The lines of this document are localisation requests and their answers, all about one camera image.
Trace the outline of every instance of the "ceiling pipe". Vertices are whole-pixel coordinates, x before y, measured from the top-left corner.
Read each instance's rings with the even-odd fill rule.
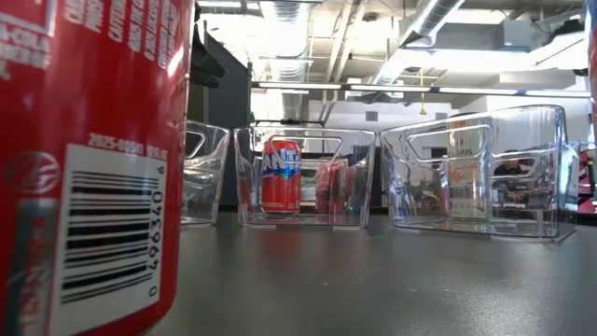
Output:
[[[346,36],[346,42],[344,43],[344,50],[342,51],[342,56],[340,57],[340,63],[338,64],[338,69],[336,69],[336,74],[334,75],[334,81],[337,82],[340,80],[342,76],[342,72],[344,71],[344,66],[346,66],[346,62],[348,61],[348,56],[353,51],[353,44],[355,41],[354,36],[356,35],[356,29],[358,28],[359,23],[363,20],[363,16],[365,16],[365,7],[367,6],[368,1],[361,1],[358,4],[358,8],[356,9],[356,14],[354,14],[354,23],[353,27],[349,32],[349,35]]]
[[[401,34],[398,49],[388,58],[371,79],[371,84],[393,84],[408,66],[402,62],[399,51],[422,37],[432,36],[446,23],[448,15],[457,10],[465,0],[422,0],[412,16],[411,24]]]
[[[271,34],[273,53],[283,60],[304,59],[308,53],[309,17],[313,4],[299,2],[261,1],[263,19]],[[308,64],[304,62],[270,63],[275,81],[301,82],[307,79]],[[302,94],[282,93],[283,119],[306,119],[301,115]]]
[[[340,54],[340,48],[342,47],[342,42],[344,41],[344,37],[346,36],[346,28],[348,28],[348,20],[351,18],[352,9],[352,2],[347,2],[346,4],[344,4],[344,9],[341,13],[340,26],[338,27],[338,31],[336,32],[336,38],[334,39],[334,45],[332,46],[331,56],[329,57],[329,62],[327,63],[326,77],[324,80],[325,82],[328,82],[332,77],[332,71],[334,71],[336,59]]]

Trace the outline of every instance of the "red can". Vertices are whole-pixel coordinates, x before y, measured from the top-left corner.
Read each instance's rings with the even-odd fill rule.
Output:
[[[315,174],[315,209],[330,215],[346,211],[348,161],[339,159],[322,163]]]
[[[297,143],[270,140],[263,149],[261,203],[271,214],[300,210],[300,149]]]
[[[171,306],[191,14],[0,0],[0,334],[133,335]]]

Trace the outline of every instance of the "table surface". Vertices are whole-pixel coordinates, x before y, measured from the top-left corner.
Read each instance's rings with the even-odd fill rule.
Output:
[[[183,230],[150,335],[590,335],[597,228],[558,244],[388,229]]]

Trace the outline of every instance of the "clear plastic bin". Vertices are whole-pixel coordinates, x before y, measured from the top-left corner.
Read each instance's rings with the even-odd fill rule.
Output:
[[[229,130],[187,121],[183,175],[183,225],[215,223],[222,190]]]
[[[374,132],[355,130],[234,130],[239,220],[273,226],[367,225],[375,138]]]
[[[559,106],[456,116],[380,136],[396,227],[556,238],[576,223],[578,156]]]

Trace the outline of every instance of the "barcode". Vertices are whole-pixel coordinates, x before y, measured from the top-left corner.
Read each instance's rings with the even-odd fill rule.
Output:
[[[68,147],[52,334],[91,329],[159,299],[165,174],[163,161]]]

